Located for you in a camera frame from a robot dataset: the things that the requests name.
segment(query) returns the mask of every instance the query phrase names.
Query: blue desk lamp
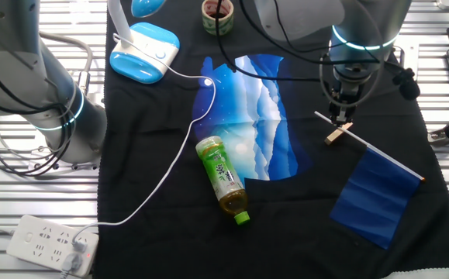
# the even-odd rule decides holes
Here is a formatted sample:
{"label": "blue desk lamp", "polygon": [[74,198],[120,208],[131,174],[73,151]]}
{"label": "blue desk lamp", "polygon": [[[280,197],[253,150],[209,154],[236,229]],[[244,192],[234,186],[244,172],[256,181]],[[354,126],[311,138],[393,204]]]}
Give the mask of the blue desk lamp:
{"label": "blue desk lamp", "polygon": [[[165,0],[133,0],[133,16],[145,17],[157,12]],[[126,41],[120,40],[110,54],[110,65],[119,74],[144,84],[159,81],[168,70],[162,63],[171,65],[179,51],[179,39],[173,32],[148,22],[128,25],[120,0],[109,0],[109,14],[117,33],[130,41],[142,52]]]}

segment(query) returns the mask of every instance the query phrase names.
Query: blue light ring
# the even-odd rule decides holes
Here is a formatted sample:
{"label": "blue light ring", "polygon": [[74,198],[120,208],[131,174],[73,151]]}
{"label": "blue light ring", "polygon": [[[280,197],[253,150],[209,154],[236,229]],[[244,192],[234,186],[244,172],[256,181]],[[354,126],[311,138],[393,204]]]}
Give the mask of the blue light ring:
{"label": "blue light ring", "polygon": [[[69,119],[69,122],[65,123],[63,126],[66,126],[66,125],[69,125],[70,123],[73,123],[76,120],[76,118],[81,114],[81,111],[83,110],[83,106],[85,104],[85,97],[84,97],[84,95],[82,93],[80,93],[80,95],[81,95],[81,104],[79,105],[78,112],[76,112],[76,115],[73,116],[72,119]],[[34,127],[37,128],[38,130],[42,130],[42,131],[55,131],[55,130],[58,130],[58,129],[62,129],[62,126],[58,126],[58,127],[55,127],[55,128],[40,128],[40,127],[36,127],[36,126],[34,126]]]}
{"label": "blue light ring", "polygon": [[[351,48],[354,48],[354,49],[356,49],[356,50],[379,50],[380,48],[381,48],[381,46],[359,46],[359,45],[356,45],[356,44],[354,44],[354,43],[348,43],[348,41],[347,40],[345,40],[337,31],[336,31],[336,28],[333,26],[333,33],[334,33],[334,36],[336,36],[336,38],[338,38],[338,40],[340,41],[340,42],[342,42],[342,43],[345,43],[348,47],[351,47]],[[396,41],[396,38],[398,38],[398,35],[399,34],[397,34],[393,39],[391,39],[390,41],[388,41],[388,42],[386,42],[386,43],[383,43],[383,47],[387,47],[387,46],[389,46],[390,44],[392,44],[392,43],[394,43],[395,41]]]}

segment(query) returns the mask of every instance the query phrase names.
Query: flag stick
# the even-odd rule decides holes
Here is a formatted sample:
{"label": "flag stick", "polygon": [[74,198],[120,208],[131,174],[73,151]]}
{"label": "flag stick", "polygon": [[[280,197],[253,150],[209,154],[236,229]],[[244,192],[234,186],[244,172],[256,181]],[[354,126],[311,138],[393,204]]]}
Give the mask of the flag stick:
{"label": "flag stick", "polygon": [[[320,118],[326,120],[327,122],[333,124],[331,122],[330,119],[328,119],[326,116],[315,112],[317,116],[319,116]],[[358,140],[359,142],[365,144],[367,146],[367,148],[370,148],[371,150],[373,150],[374,152],[376,152],[377,154],[383,156],[384,158],[388,159],[389,161],[391,161],[392,163],[394,163],[395,165],[401,167],[402,169],[404,169],[405,171],[408,171],[411,175],[419,178],[421,181],[425,181],[424,177],[421,177],[420,175],[418,175],[415,171],[410,170],[408,167],[405,167],[402,163],[398,162],[397,160],[391,158],[388,154],[380,151],[379,149],[377,149],[376,147],[372,146],[370,143],[366,142],[365,140],[361,139],[359,136],[355,135],[354,133],[350,132],[349,130],[343,128],[343,127],[338,127],[338,129],[342,130],[343,132],[345,132],[346,134],[352,136],[354,139]]]}

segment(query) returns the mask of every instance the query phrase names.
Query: green tea bottle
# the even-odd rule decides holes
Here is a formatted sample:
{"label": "green tea bottle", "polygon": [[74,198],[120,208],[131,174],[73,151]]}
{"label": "green tea bottle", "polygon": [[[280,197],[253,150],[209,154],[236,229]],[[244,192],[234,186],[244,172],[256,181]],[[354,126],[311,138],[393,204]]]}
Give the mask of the green tea bottle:
{"label": "green tea bottle", "polygon": [[196,152],[207,170],[223,211],[234,216],[238,225],[250,221],[248,216],[248,196],[237,172],[218,136],[211,136],[196,145]]}

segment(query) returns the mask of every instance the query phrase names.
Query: black cloth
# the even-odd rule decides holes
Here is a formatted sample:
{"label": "black cloth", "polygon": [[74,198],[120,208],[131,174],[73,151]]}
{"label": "black cloth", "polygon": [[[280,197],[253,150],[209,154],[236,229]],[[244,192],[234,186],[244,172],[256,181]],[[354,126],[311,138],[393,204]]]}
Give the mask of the black cloth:
{"label": "black cloth", "polygon": [[[123,1],[125,11],[130,3]],[[205,57],[213,59],[214,67],[223,63],[216,38],[202,28],[201,4],[168,1],[146,18],[179,37],[181,50],[172,66],[184,74],[199,75]],[[317,65],[291,58],[260,38],[237,3],[235,13],[234,29],[223,38],[232,57],[275,54],[285,58],[280,67],[292,76],[319,76]],[[126,15],[130,25],[140,21]],[[113,32],[109,18],[107,53],[115,46]],[[299,47],[325,46],[329,38],[330,30],[324,29]],[[108,61],[105,71],[108,132],[98,219],[118,222],[145,200],[174,159],[192,120],[199,84],[169,72],[156,84],[139,84],[115,73]],[[326,67],[326,75],[331,73]],[[145,208],[122,226],[99,227],[95,278],[373,279],[394,271],[449,267],[449,194],[419,107],[402,98],[391,78],[385,73],[378,94],[360,105],[351,128],[427,179],[410,200],[388,250],[329,218],[365,146],[347,136],[326,146],[323,141],[333,127],[313,114],[328,115],[319,84],[280,81],[288,128],[313,166],[281,181],[247,180],[251,222],[237,226],[218,206],[192,133],[174,170]]]}

